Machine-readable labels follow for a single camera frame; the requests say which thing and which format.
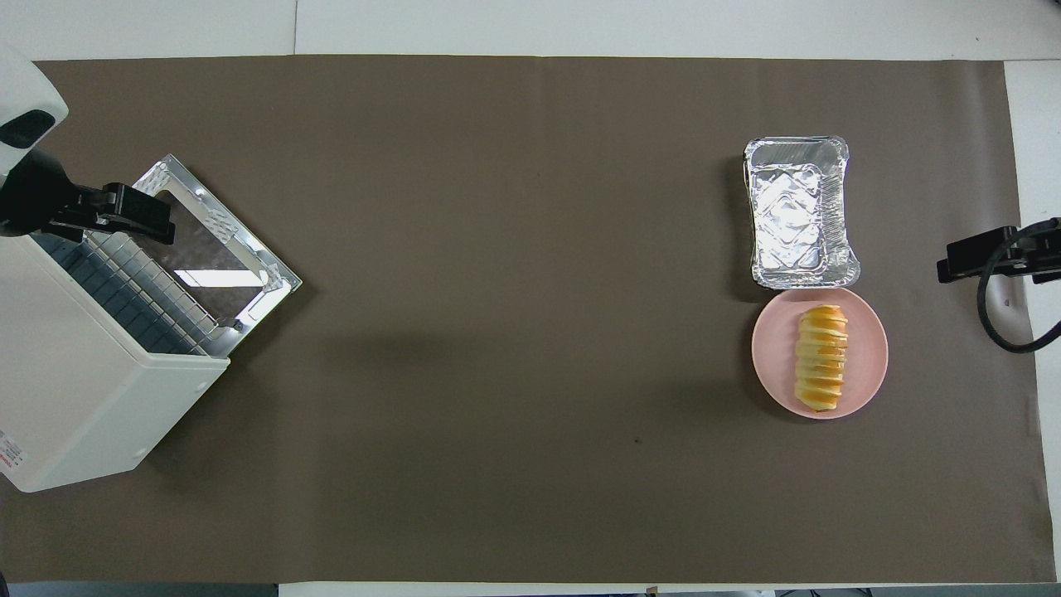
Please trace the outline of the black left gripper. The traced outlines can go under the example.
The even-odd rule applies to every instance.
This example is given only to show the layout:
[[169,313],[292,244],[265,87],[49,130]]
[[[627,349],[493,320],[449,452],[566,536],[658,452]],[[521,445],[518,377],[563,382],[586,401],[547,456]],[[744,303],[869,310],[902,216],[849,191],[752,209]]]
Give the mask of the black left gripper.
[[[84,201],[90,209],[67,209]],[[42,233],[80,243],[87,231],[125,233],[173,245],[175,226],[167,201],[129,185],[77,186],[55,158],[27,153],[1,189],[1,235]]]

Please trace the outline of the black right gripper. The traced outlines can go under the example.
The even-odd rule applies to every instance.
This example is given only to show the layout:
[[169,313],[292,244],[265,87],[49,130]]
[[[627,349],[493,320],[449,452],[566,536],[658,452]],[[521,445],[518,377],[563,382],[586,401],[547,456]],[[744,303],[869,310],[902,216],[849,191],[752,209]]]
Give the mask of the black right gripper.
[[978,279],[1005,275],[1030,276],[1032,283],[1046,284],[1060,279],[1060,220],[1039,221],[1020,228],[1015,242],[1020,250],[1007,248],[990,273],[986,271],[986,261],[1004,243],[1011,246],[1010,238],[1016,233],[1015,226],[992,228],[970,238],[945,245],[945,257],[938,261],[938,283],[950,284],[960,279]]

